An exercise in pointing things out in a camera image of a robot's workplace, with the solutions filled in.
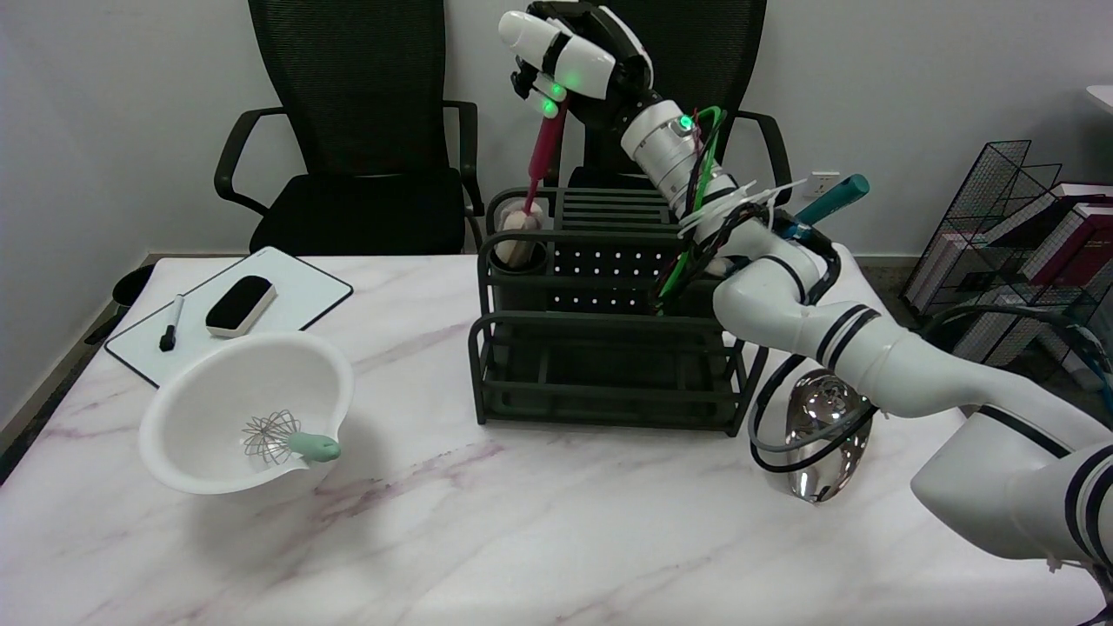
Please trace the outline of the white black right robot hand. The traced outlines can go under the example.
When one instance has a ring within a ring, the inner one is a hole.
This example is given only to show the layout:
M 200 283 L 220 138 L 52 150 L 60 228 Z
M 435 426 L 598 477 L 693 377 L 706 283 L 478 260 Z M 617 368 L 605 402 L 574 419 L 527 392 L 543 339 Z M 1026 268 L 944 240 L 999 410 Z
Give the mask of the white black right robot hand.
M 648 52 L 607 4 L 536 1 L 501 16 L 498 36 L 518 65 L 513 91 L 546 118 L 567 104 L 589 130 L 624 133 L 652 100 Z

